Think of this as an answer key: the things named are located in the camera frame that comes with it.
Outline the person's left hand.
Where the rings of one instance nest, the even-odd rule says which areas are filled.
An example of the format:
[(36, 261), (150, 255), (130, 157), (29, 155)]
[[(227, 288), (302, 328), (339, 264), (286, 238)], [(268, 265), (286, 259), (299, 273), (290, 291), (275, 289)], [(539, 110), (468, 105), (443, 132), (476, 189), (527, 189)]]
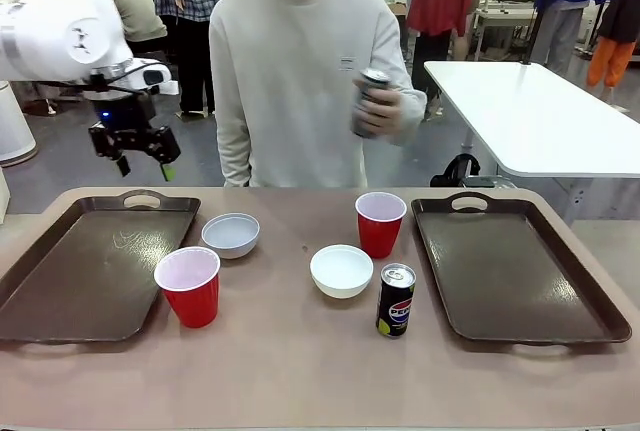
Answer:
[(395, 145), (407, 141), (402, 94), (393, 86), (371, 86), (355, 78), (357, 99), (352, 108), (352, 131), (363, 139), (385, 139)]

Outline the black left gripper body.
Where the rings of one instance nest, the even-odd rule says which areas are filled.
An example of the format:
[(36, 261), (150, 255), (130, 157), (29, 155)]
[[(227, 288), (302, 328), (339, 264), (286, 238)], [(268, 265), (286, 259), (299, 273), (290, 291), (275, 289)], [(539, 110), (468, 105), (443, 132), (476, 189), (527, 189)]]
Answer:
[(102, 126), (111, 132), (148, 130), (156, 116), (147, 94), (132, 94), (115, 100), (97, 100), (93, 107)]

